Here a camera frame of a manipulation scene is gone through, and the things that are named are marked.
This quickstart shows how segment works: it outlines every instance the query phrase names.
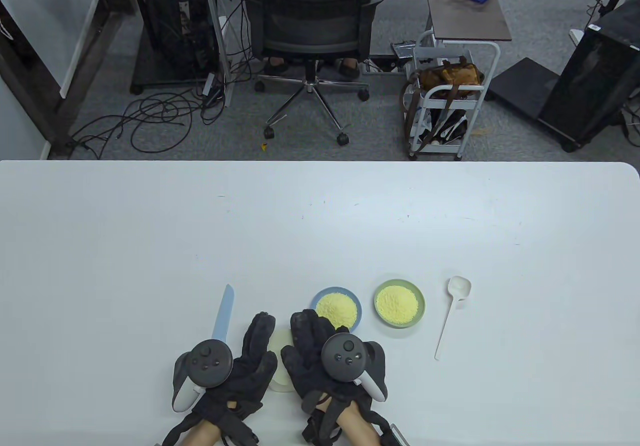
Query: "person's feet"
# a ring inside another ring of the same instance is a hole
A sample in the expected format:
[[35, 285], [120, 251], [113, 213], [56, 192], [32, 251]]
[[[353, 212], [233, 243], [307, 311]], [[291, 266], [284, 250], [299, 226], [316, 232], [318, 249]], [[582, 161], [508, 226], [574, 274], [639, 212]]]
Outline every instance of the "person's feet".
[[289, 64], [283, 58], [278, 58], [277, 56], [268, 58], [264, 65], [264, 73], [269, 76], [280, 76], [288, 69]]
[[360, 76], [358, 60], [356, 60], [356, 58], [343, 58], [340, 63], [340, 67], [338, 68], [338, 72], [350, 80], [356, 80]]

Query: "office chair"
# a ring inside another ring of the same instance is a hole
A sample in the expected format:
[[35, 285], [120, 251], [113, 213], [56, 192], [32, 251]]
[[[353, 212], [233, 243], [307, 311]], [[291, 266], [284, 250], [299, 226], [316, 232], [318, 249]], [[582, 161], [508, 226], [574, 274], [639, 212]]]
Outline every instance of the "office chair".
[[318, 79], [318, 61], [338, 58], [368, 58], [371, 23], [382, 0], [245, 0], [251, 24], [251, 47], [258, 59], [268, 56], [302, 60], [304, 78], [259, 75], [256, 91], [264, 91], [263, 80], [299, 85], [289, 99], [266, 122], [264, 137], [274, 138], [274, 124], [285, 110], [306, 91], [313, 94], [338, 128], [339, 145], [349, 143], [336, 115], [320, 92], [320, 86], [356, 88], [361, 101], [369, 98], [366, 83]]

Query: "white plastic spoon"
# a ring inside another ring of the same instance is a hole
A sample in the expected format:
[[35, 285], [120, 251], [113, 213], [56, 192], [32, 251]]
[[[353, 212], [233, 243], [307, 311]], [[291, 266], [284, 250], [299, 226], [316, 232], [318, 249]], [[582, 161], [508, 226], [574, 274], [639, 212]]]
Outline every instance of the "white plastic spoon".
[[447, 325], [450, 322], [451, 316], [453, 316], [453, 312], [456, 310], [456, 306], [460, 300], [464, 300], [469, 296], [471, 292], [471, 281], [462, 276], [454, 276], [451, 277], [448, 283], [446, 284], [446, 290], [451, 295], [451, 308], [448, 309], [448, 315], [446, 316], [446, 320], [444, 322], [444, 327], [442, 328], [442, 332], [440, 333], [440, 339], [438, 341], [438, 347], [436, 348], [435, 359], [440, 360], [440, 350], [442, 343], [444, 342], [445, 332], [447, 331]]

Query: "metal cart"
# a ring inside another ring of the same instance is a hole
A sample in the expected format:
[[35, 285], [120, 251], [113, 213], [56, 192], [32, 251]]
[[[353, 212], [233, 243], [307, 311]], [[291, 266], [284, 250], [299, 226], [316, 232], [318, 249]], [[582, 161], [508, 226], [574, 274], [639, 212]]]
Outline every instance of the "metal cart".
[[[416, 112], [413, 125], [411, 126], [411, 132], [409, 134], [409, 159], [417, 159], [418, 153], [449, 153], [455, 155], [455, 160], [462, 159], [462, 154], [464, 153], [469, 137], [473, 132], [478, 112], [485, 100], [485, 94], [487, 94], [487, 89], [489, 88], [491, 79], [496, 71], [496, 66], [498, 66], [498, 60], [500, 59], [500, 47], [496, 42], [479, 40], [437, 40], [434, 35], [433, 28], [422, 33], [416, 41], [416, 47], [413, 49], [413, 61], [407, 63], [404, 68], [407, 79], [409, 79], [414, 71], [418, 69], [425, 69], [426, 67], [429, 67], [430, 64], [442, 65], [442, 61], [444, 59], [449, 59], [451, 62], [455, 62], [457, 61], [457, 58], [464, 56], [469, 62], [473, 62], [471, 51], [468, 48], [470, 45], [490, 46], [493, 49], [493, 60], [491, 61], [489, 72], [485, 73], [484, 82], [482, 85], [460, 86], [460, 90], [467, 90], [470, 92], [467, 99], [456, 99], [451, 103], [447, 118], [444, 121], [439, 122], [438, 131], [433, 135], [434, 138], [439, 137], [441, 140], [435, 140], [432, 144], [424, 146], [422, 139], [425, 138], [425, 136], [428, 135], [428, 132], [430, 132], [434, 127], [434, 121], [432, 121], [432, 109], [443, 110], [446, 105], [445, 99], [437, 99], [434, 95], [443, 90], [451, 90], [452, 86], [440, 85], [432, 88], [428, 92], [420, 93], [418, 111]], [[418, 83], [419, 81], [416, 80], [414, 85], [407, 88], [403, 98], [405, 108], [409, 106], [414, 88], [420, 87]], [[465, 114], [452, 124], [448, 124], [448, 120], [457, 110], [464, 110]], [[459, 137], [455, 135], [455, 132], [460, 131], [458, 126], [463, 122], [466, 122], [466, 132], [462, 137]]]

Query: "yellow powder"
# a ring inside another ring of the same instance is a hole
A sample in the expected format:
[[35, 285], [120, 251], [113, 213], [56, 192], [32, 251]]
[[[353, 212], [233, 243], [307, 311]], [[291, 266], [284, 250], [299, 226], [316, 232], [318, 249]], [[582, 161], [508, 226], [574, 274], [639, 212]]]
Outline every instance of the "yellow powder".
[[354, 301], [343, 293], [329, 293], [318, 301], [315, 311], [318, 316], [324, 316], [334, 327], [354, 327], [358, 318], [358, 308]]
[[404, 325], [418, 314], [416, 295], [404, 286], [384, 288], [375, 298], [375, 307], [382, 318], [396, 325]]

